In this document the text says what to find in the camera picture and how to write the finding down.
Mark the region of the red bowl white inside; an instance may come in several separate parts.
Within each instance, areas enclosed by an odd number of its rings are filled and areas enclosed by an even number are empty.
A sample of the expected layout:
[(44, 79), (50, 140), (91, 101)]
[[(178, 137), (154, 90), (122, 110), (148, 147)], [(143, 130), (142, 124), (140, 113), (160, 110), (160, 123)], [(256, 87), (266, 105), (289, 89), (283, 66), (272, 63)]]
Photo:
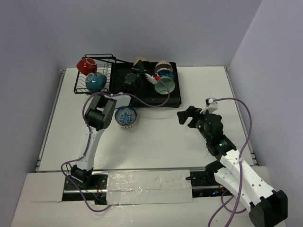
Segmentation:
[(86, 57), (86, 58), (82, 58), (77, 63), (76, 68), (80, 73), (87, 76), (88, 74), (97, 71), (97, 64), (92, 58)]

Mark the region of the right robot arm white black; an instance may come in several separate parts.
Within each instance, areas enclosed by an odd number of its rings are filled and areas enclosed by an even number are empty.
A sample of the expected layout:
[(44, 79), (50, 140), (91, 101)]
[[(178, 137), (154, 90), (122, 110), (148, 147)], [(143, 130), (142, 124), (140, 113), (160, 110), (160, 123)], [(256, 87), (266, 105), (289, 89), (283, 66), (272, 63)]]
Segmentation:
[(205, 167), (209, 184), (219, 183), (234, 195), (256, 227), (274, 227), (287, 219), (287, 195), (266, 183), (240, 156), (236, 146), (223, 133), (220, 115), (190, 106), (177, 116), (179, 124), (192, 119), (188, 127), (201, 133), (209, 153), (216, 159)]

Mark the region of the celadon green bowl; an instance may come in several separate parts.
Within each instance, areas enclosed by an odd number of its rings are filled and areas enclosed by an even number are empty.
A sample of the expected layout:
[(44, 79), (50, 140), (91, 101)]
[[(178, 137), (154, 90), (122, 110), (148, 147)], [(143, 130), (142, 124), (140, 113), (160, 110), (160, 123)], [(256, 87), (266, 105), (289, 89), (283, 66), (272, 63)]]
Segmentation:
[(154, 86), (155, 91), (161, 95), (168, 95), (175, 89), (175, 82), (171, 78), (163, 77)]

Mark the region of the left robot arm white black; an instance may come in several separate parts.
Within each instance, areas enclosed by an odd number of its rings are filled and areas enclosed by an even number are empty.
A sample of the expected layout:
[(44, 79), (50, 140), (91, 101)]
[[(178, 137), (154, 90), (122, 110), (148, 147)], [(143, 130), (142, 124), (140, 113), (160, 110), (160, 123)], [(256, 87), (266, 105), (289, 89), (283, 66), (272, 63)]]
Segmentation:
[(84, 146), (84, 152), (71, 167), (70, 173), (71, 179), (80, 188), (86, 189), (92, 184), (92, 171), (98, 143), (105, 129), (109, 127), (115, 109), (129, 106), (131, 96), (134, 95), (134, 88), (139, 85), (139, 79), (148, 72), (149, 68), (150, 63), (143, 58), (135, 61), (132, 73), (125, 79), (126, 88), (131, 90), (129, 95), (123, 92), (118, 94), (95, 92), (85, 102), (82, 117), (88, 128), (87, 143)]

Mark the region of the blue floral white bowl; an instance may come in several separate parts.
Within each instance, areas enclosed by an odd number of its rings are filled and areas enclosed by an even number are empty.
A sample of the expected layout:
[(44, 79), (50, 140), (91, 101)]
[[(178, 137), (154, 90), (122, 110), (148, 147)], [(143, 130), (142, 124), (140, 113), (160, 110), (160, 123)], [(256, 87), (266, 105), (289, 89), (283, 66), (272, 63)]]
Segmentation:
[(123, 128), (131, 128), (135, 125), (137, 112), (130, 106), (119, 107), (115, 112), (115, 121)]

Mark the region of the brown patterned white bowl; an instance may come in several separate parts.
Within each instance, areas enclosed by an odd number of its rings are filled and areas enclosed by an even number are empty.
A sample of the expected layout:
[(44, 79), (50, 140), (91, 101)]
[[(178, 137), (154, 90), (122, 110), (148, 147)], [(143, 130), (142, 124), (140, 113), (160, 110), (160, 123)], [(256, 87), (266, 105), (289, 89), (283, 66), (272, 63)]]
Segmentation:
[(154, 71), (157, 72), (161, 69), (167, 69), (169, 71), (173, 71), (172, 65), (168, 61), (160, 61), (156, 64)]

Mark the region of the blue patterned bowl underneath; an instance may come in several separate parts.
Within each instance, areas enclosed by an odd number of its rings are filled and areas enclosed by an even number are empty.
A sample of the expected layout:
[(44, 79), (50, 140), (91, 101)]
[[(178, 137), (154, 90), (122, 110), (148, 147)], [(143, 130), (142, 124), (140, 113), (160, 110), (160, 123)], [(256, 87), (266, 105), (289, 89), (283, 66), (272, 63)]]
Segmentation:
[(156, 71), (156, 74), (162, 78), (162, 77), (168, 77), (170, 79), (174, 79), (174, 73), (167, 69), (167, 68), (161, 68), (159, 70)]

